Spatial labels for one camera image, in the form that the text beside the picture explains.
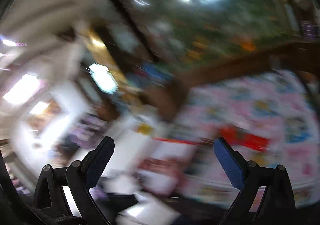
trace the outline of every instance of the screw head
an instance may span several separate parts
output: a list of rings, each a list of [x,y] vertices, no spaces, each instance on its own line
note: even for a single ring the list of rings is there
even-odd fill
[[[285,167],[284,167],[282,164],[278,165],[278,168],[279,168],[279,170],[281,170],[281,171],[284,171],[284,170],[285,170]]]
[[[80,161],[74,161],[73,163],[72,163],[72,166],[73,167],[78,167],[78,166],[80,166],[81,165],[81,162]]]
[[[255,166],[257,166],[257,163],[255,161],[250,160],[250,161],[248,161],[248,165],[251,167],[255,167]]]
[[[44,167],[43,167],[43,171],[47,171],[47,170],[50,170],[50,165],[46,164]]]

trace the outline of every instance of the orange decoration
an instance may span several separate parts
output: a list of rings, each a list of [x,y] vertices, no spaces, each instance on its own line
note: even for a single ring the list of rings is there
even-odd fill
[[[187,53],[187,56],[194,59],[194,60],[200,60],[201,59],[201,54],[200,53],[197,53],[193,50],[189,50],[187,49],[188,53]]]
[[[249,51],[249,52],[253,52],[256,50],[256,46],[254,45],[253,42],[250,42],[250,41],[245,41],[245,42],[242,42],[241,43],[241,47],[242,49],[246,50],[246,51]]]
[[[206,46],[200,42],[192,42],[192,45],[201,49],[205,49]]]

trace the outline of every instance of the blue object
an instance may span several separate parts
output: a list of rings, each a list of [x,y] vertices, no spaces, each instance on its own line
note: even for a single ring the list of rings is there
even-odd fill
[[[245,159],[224,140],[218,138],[214,142],[214,153],[223,167],[234,188],[242,190],[246,180]]]

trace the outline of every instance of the blue rubber pad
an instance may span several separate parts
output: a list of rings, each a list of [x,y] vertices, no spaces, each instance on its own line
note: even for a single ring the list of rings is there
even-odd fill
[[[242,157],[241,154],[234,151],[223,138],[218,138],[214,141],[214,153],[232,186],[241,190],[244,187],[245,174],[243,167],[238,164],[235,157],[235,154],[239,154]]]

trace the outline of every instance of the white wall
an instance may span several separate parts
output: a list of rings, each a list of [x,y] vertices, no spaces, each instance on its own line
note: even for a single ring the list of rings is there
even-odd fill
[[[52,163],[48,150],[52,148],[56,141],[59,141],[67,134],[68,129],[85,112],[90,112],[91,110],[81,92],[69,80],[55,87],[51,93],[61,106],[64,114],[54,119],[39,138],[35,138],[35,134],[24,121],[19,121],[12,132],[11,143],[13,150],[21,162],[37,177],[45,164]],[[33,143],[42,144],[42,148],[32,148]]]

